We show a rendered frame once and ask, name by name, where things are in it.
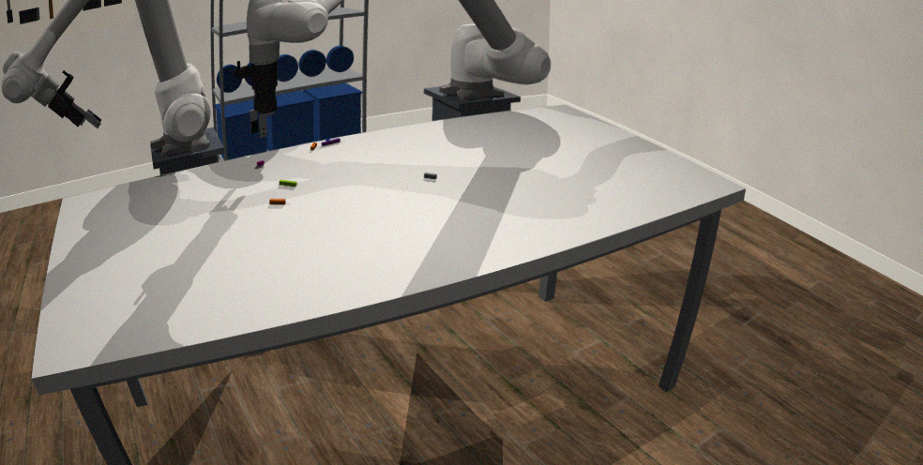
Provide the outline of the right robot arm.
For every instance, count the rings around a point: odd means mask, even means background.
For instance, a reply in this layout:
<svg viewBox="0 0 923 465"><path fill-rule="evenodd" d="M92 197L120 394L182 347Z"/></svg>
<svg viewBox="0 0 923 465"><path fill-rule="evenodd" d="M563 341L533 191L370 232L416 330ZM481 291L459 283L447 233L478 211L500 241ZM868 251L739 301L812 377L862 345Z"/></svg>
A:
<svg viewBox="0 0 923 465"><path fill-rule="evenodd" d="M29 52L9 56L3 65L1 83L5 98L22 103L35 97L48 77L43 68L47 55L88 1L68 0ZM167 157L209 147L205 129L211 116L210 105L199 71L187 64L169 0L135 3L159 77L155 96L163 136L151 142L151 149L162 149L161 155Z"/></svg>

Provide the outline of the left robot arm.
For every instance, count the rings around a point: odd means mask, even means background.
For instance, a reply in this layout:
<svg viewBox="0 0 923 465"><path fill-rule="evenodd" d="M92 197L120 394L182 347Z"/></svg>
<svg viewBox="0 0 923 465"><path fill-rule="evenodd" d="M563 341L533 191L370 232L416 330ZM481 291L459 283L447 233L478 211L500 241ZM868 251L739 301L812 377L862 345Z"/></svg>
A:
<svg viewBox="0 0 923 465"><path fill-rule="evenodd" d="M325 31L327 15L342 2L250 0L247 13L249 43L263 45L277 41L301 43L313 40ZM492 86L492 78L509 83L533 84L540 83L549 75L549 55L521 30L512 29L494 0L459 2L474 23L462 25L453 38L451 82L440 86L443 94L460 99L503 96L503 90Z"/></svg>

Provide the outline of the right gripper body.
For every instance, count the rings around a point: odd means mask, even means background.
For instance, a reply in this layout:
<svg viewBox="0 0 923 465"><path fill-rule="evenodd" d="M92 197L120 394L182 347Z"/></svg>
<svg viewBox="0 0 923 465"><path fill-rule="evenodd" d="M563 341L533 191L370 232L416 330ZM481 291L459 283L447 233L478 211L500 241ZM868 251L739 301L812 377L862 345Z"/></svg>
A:
<svg viewBox="0 0 923 465"><path fill-rule="evenodd" d="M73 80L73 76L63 72L67 77L58 88L59 83L51 76L48 76L41 87L38 89L34 99L44 107L48 104L49 108L57 113L60 117L68 118L77 127L83 121L86 112L77 106L74 98L66 92L66 89ZM73 103L72 103L73 102Z"/></svg>

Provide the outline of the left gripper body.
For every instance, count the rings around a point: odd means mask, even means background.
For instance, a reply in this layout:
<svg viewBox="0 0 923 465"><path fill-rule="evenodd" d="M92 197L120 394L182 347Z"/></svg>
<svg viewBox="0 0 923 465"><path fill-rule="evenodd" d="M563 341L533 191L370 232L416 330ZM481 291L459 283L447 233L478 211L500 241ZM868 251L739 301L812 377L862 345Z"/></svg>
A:
<svg viewBox="0 0 923 465"><path fill-rule="evenodd" d="M235 78L252 77L254 90L254 110L271 113L277 110L276 86L278 85L278 60L280 58L280 41L249 45L251 66L240 67L237 61ZM270 62L270 63L269 63ZM260 91L259 91L260 90Z"/></svg>

